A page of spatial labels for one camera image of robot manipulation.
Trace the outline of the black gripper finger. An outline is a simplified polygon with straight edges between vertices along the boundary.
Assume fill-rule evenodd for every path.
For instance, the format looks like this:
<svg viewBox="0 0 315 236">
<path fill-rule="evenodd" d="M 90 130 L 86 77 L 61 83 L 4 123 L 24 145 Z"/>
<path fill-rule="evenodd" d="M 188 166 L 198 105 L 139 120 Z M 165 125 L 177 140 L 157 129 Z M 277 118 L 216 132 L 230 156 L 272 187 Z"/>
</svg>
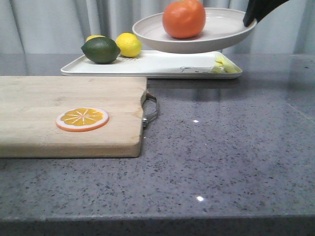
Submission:
<svg viewBox="0 0 315 236">
<path fill-rule="evenodd" d="M 254 20 L 260 22 L 270 12 L 288 0 L 249 0 L 243 24 L 248 27 Z"/>
</svg>

